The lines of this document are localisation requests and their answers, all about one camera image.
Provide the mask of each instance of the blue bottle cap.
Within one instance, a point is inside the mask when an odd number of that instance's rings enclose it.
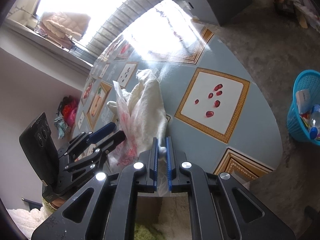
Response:
[[[315,139],[318,135],[318,129],[316,127],[312,127],[310,129],[310,139]]]

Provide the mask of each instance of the blue plastic basket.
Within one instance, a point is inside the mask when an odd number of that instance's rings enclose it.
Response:
[[[320,141],[310,139],[309,132],[298,112],[296,92],[302,89],[310,91],[311,106],[320,104],[320,73],[314,70],[305,70],[297,76],[293,86],[292,103],[287,116],[287,127],[295,140],[312,142],[320,146]]]

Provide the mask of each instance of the gray floor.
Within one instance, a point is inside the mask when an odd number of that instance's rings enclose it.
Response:
[[[320,34],[276,15],[272,8],[249,7],[223,27],[208,27],[247,69],[279,126],[281,163],[252,182],[250,190],[300,235],[311,223],[304,216],[304,207],[320,210],[320,148],[293,141],[286,116],[297,75],[306,69],[320,71]]]

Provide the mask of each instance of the transparent plastic bag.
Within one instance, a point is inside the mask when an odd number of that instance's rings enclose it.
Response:
[[[124,99],[119,82],[113,81],[116,91],[117,112],[119,118],[119,130],[123,130],[126,140],[119,144],[109,155],[109,163],[112,173],[122,171],[125,166],[135,162],[138,158],[137,144],[131,129],[132,121],[127,102]]]

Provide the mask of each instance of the table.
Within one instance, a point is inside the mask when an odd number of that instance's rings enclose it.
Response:
[[[73,136],[116,122],[106,106],[116,100],[112,81],[131,91],[136,71],[147,68],[160,80],[167,135],[190,162],[242,183],[278,166],[280,133],[261,91],[219,37],[171,0],[133,22],[94,63]]]

